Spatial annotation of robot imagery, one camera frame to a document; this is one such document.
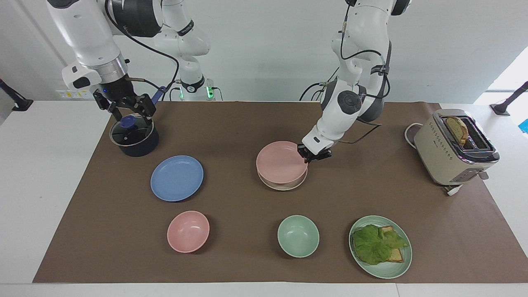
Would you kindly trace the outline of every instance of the toaster lever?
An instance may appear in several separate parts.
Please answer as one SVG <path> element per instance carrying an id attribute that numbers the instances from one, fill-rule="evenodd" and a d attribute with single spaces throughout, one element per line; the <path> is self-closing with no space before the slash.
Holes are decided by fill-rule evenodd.
<path id="1" fill-rule="evenodd" d="M 489 175 L 486 171 L 482 171 L 478 173 L 478 177 L 480 177 L 481 180 L 487 180 L 489 179 Z"/>

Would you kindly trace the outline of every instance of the green plate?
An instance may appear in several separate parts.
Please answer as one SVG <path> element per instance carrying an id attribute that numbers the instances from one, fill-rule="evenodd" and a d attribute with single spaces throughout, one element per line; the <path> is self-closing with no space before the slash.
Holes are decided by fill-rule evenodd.
<path id="1" fill-rule="evenodd" d="M 380 263 L 378 265 L 370 265 L 368 263 L 365 263 L 361 261 L 354 249 L 354 245 L 352 244 L 352 234 L 356 232 L 356 230 L 362 229 L 363 227 L 367 225 L 375 225 L 378 227 L 383 226 L 392 226 L 394 227 L 394 231 L 400 235 L 403 239 L 407 241 L 409 246 L 406 246 L 404 248 L 401 248 L 401 254 L 403 256 L 403 263 L 390 263 L 390 262 L 384 262 Z M 368 272 L 369 274 L 374 275 L 375 277 L 379 277 L 381 279 L 395 279 L 396 277 L 401 276 L 404 274 L 409 267 L 411 266 L 412 262 L 412 247 L 411 242 L 409 241 L 409 238 L 407 237 L 407 234 L 403 232 L 403 230 L 400 228 L 400 226 L 396 225 L 393 221 L 389 220 L 388 218 L 380 217 L 380 216 L 366 216 L 359 220 L 357 220 L 350 229 L 350 233 L 348 235 L 348 245 L 350 247 L 350 252 L 352 253 L 352 256 L 358 263 L 358 265 Z"/>

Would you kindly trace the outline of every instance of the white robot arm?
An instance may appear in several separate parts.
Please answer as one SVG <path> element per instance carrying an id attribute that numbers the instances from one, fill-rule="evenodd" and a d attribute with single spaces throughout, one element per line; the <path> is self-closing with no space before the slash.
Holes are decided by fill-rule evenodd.
<path id="1" fill-rule="evenodd" d="M 163 0 L 163 29 L 154 37 L 156 47 L 180 61 L 181 97 L 184 100 L 214 100 L 212 80 L 202 73 L 195 58 L 209 53 L 209 38 L 194 25 L 184 8 L 184 0 Z"/>
<path id="2" fill-rule="evenodd" d="M 76 55 L 76 62 L 62 71 L 64 82 L 73 90 L 97 86 L 93 93 L 96 102 L 117 120 L 121 119 L 117 107 L 131 109 L 145 118 L 152 117 L 156 108 L 148 95 L 134 93 L 127 74 L 128 60 L 122 57 L 112 38 L 114 34 L 123 31 L 130 36 L 163 36 L 171 43 L 167 42 L 168 48 L 160 48 L 174 54 L 175 60 L 183 57 L 191 60 L 194 55 L 207 54 L 210 48 L 205 35 L 186 15 L 181 0 L 164 0 L 163 7 L 161 0 L 48 0 L 48 10 Z M 165 32 L 160 32 L 164 18 L 175 34 L 166 37 Z M 202 77 L 195 60 L 191 66 L 181 67 L 182 84 L 196 86 L 193 94 L 197 96 L 214 99 L 210 89 L 197 86 Z M 160 89 L 154 97 L 167 91 Z"/>
<path id="3" fill-rule="evenodd" d="M 340 68 L 335 81 L 328 84 L 321 108 L 322 117 L 303 138 L 298 150 L 306 162 L 332 156 L 334 146 L 359 118 L 377 119 L 383 109 L 391 43 L 387 33 L 389 16 L 402 14 L 411 0 L 346 0 L 351 13 L 343 30 L 332 40 Z M 372 65 L 366 87 L 359 85 L 363 69 L 359 60 Z"/>

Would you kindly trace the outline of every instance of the brown table mat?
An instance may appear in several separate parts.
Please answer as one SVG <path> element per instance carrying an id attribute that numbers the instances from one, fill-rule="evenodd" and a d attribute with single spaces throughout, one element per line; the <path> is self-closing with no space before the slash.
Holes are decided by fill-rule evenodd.
<path id="1" fill-rule="evenodd" d="M 35 276 L 38 283 L 317 282 L 519 283 L 528 259 L 481 180 L 448 197 L 404 140 L 437 104 L 388 103 L 383 126 L 355 145 L 339 144 L 313 162 L 305 183 L 289 192 L 267 188 L 255 159 L 265 145 L 299 142 L 321 115 L 318 104 L 160 103 L 161 140 L 144 157 L 121 153 L 108 137 L 110 120 Z M 344 140 L 370 126 L 357 122 Z M 179 203 L 157 199 L 150 175 L 174 155 L 197 158 L 201 189 Z M 198 210 L 211 223 L 193 254 L 173 251 L 167 226 Z M 286 217 L 301 214 L 320 231 L 308 258 L 287 256 L 277 242 Z M 394 220 L 413 248 L 408 272 L 376 279 L 348 248 L 352 223 L 366 215 Z"/>

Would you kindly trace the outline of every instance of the silver toaster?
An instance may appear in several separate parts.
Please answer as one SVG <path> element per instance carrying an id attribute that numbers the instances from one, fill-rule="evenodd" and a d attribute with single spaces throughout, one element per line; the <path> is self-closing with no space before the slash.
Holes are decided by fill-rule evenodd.
<path id="1" fill-rule="evenodd" d="M 467 126 L 464 146 L 455 140 L 446 119 L 455 116 Z M 414 136 L 414 144 L 432 179 L 441 185 L 461 185 L 479 176 L 499 160 L 499 154 L 479 124 L 461 109 L 441 109 Z"/>

